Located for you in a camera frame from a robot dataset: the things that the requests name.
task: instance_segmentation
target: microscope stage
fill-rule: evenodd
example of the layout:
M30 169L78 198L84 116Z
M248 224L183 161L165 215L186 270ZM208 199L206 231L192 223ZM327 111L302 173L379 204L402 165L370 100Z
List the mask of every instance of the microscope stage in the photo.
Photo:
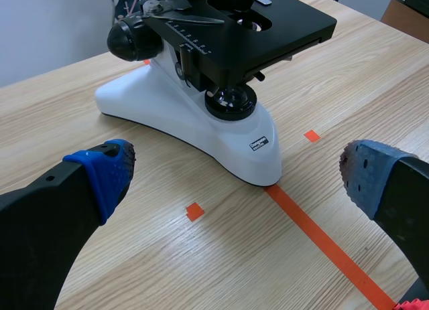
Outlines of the microscope stage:
M234 85L288 56L332 37L333 17L299 0L255 2L251 21L254 31L237 23L240 15L230 9L230 0L189 0L185 15L222 19L223 25L197 25L156 18L145 22L176 51L188 48L198 69L218 86Z

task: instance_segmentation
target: orange tape line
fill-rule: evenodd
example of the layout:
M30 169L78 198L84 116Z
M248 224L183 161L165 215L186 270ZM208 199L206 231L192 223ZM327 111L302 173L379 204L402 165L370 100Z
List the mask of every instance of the orange tape line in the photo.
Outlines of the orange tape line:
M381 290L381 288L359 268L338 245L336 245L334 240L330 238L279 185L266 187L265 191L282 210L289 215L296 225L307 234L311 241L325 253L354 286L362 292L374 307L378 310L392 310L396 306L396 302Z
M307 133L304 134L304 136L307 137L307 139L312 143L315 143L320 139L320 136L317 135L317 133L313 130L308 131Z
M197 220L204 214L204 210L197 203L190 204L186 208L186 211L188 212L186 216L188 216L191 222Z

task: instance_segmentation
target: red object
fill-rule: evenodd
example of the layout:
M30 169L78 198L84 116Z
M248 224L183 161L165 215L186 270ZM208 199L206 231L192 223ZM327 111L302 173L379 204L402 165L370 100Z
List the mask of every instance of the red object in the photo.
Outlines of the red object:
M307 139L312 143L315 143L320 139L320 136L317 135L317 133L313 130L308 131L307 133L304 134L304 136L307 137Z
M412 302L406 301L398 304L393 310L429 310L429 301L420 301L416 299Z
M186 216L188 216L191 222L195 221L204 214L204 210L197 203L190 204L186 208L186 211L188 212Z

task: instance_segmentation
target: focus knob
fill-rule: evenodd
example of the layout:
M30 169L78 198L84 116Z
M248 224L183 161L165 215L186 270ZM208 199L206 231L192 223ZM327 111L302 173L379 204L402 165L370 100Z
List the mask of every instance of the focus knob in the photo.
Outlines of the focus knob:
M114 24L107 38L107 47L118 58L142 61L162 51L162 38L146 25L139 12Z

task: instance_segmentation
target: wood grain tabletop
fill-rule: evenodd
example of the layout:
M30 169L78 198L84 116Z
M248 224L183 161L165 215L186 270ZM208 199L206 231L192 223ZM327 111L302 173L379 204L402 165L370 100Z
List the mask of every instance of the wood grain tabletop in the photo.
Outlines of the wood grain tabletop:
M334 37L251 83L278 127L279 185L397 301L416 274L347 197L339 155L374 139L429 160L429 45L334 1L301 1L338 20ZM56 308L373 309L262 188L100 114L96 88L141 65L103 54L0 89L0 193L107 139L135 145L129 193L79 254ZM195 222L193 202L205 211Z

